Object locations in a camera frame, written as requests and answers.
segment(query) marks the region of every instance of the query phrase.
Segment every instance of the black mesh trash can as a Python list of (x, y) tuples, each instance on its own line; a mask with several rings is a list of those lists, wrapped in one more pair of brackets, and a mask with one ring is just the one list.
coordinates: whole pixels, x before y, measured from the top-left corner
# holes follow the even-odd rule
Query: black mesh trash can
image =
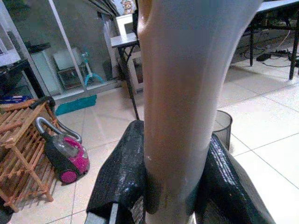
[(217, 111), (213, 133), (217, 135), (227, 150), (230, 145), (230, 131), (233, 118), (224, 111)]

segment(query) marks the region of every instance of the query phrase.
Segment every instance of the vacuum cleaner hose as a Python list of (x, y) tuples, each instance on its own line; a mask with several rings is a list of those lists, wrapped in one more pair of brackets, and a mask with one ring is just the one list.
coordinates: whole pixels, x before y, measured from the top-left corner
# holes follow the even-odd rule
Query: vacuum cleaner hose
[(59, 124), (59, 126), (61, 127), (61, 129), (64, 130), (64, 132), (62, 134), (65, 134), (65, 135), (70, 135), (71, 137), (73, 137), (76, 141), (78, 141), (80, 144), (82, 143), (82, 137), (81, 135), (79, 135), (77, 132), (69, 129), (68, 127), (66, 127), (63, 123), (61, 123), (61, 121), (56, 117), (56, 114), (55, 114), (55, 100), (53, 99), (53, 97), (49, 97), (49, 96), (45, 96), (45, 97), (42, 97), (40, 99), (38, 99), (36, 102), (34, 102), (33, 104), (31, 104), (29, 106), (29, 108), (31, 110), (35, 109), (38, 105), (44, 103), (44, 102), (48, 102), (49, 104), (49, 107), (54, 115), (54, 117), (57, 119), (57, 122)]
[(57, 134), (64, 134), (62, 131), (60, 131), (58, 128), (56, 128), (55, 126), (53, 126), (53, 124), (51, 124), (47, 119), (43, 118), (43, 117), (37, 117), (36, 118), (36, 128), (38, 130), (38, 132), (44, 137), (44, 135), (49, 135), (43, 128), (43, 125), (46, 125), (47, 127), (49, 127), (52, 131), (54, 131)]

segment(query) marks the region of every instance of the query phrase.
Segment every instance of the teal mat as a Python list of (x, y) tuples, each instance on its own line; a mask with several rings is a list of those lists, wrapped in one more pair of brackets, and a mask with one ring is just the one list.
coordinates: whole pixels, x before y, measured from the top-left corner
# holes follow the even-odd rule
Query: teal mat
[(71, 101), (69, 103), (66, 104), (61, 104), (59, 105), (59, 107), (57, 108), (55, 114), (56, 116), (61, 115), (61, 114), (65, 114), (65, 113), (69, 113), (69, 112), (73, 112), (76, 110), (80, 110), (86, 107), (90, 107), (90, 106), (94, 106), (96, 103), (96, 98), (97, 95), (93, 95), (90, 97), (85, 97), (85, 98), (80, 98), (77, 99), (75, 101)]

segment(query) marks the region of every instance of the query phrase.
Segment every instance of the glass panel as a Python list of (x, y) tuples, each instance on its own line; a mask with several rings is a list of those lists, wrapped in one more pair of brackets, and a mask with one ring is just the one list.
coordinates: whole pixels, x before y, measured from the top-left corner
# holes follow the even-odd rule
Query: glass panel
[(63, 98), (83, 92), (48, 0), (3, 2), (50, 94)]
[(87, 89), (113, 80), (111, 60), (104, 38), (104, 23), (96, 8), (82, 0), (54, 0)]

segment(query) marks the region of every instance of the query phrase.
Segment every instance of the wooden shoe rack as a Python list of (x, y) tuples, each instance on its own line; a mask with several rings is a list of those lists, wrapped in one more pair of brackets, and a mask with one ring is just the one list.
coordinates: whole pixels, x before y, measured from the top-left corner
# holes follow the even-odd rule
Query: wooden shoe rack
[(0, 113), (0, 197), (15, 212), (25, 199), (45, 195), (53, 201), (54, 167), (43, 153), (45, 141), (34, 121), (42, 116), (57, 126), (57, 120), (46, 103), (29, 109), (33, 102), (2, 108)]

